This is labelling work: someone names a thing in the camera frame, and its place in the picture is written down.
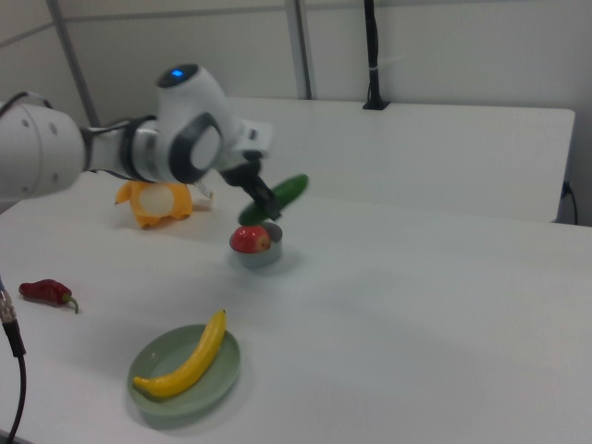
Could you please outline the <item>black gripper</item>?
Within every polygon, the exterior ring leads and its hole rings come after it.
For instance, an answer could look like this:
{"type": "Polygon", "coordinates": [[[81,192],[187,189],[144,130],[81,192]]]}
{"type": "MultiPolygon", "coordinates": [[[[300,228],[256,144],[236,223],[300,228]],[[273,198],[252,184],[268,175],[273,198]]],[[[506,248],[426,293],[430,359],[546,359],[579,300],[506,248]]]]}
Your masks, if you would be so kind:
{"type": "Polygon", "coordinates": [[[260,211],[259,221],[276,221],[281,218],[281,206],[277,196],[260,178],[261,161],[247,160],[240,165],[220,170],[223,180],[233,187],[253,191],[253,201],[260,211]]]}

